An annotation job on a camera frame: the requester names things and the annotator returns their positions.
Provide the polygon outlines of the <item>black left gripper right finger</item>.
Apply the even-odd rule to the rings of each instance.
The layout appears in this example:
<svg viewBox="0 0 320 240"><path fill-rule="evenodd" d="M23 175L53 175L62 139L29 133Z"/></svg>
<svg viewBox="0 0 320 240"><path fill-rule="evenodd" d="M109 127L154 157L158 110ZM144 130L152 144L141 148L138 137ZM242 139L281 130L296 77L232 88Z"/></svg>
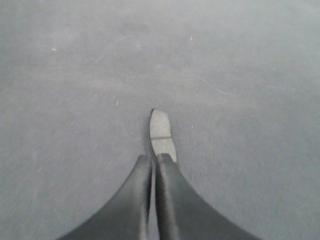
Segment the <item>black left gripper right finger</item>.
<svg viewBox="0 0 320 240"><path fill-rule="evenodd" d="M155 205L160 239L256 239L202 199L169 154L157 155L155 170Z"/></svg>

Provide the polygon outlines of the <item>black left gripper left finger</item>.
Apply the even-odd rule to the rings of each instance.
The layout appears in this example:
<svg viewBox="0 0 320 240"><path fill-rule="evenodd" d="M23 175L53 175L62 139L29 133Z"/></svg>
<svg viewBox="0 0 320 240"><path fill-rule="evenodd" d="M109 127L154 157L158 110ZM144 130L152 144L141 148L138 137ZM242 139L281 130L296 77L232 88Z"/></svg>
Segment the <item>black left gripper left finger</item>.
<svg viewBox="0 0 320 240"><path fill-rule="evenodd" d="M151 200L152 161L140 155L114 196L62 240L146 240Z"/></svg>

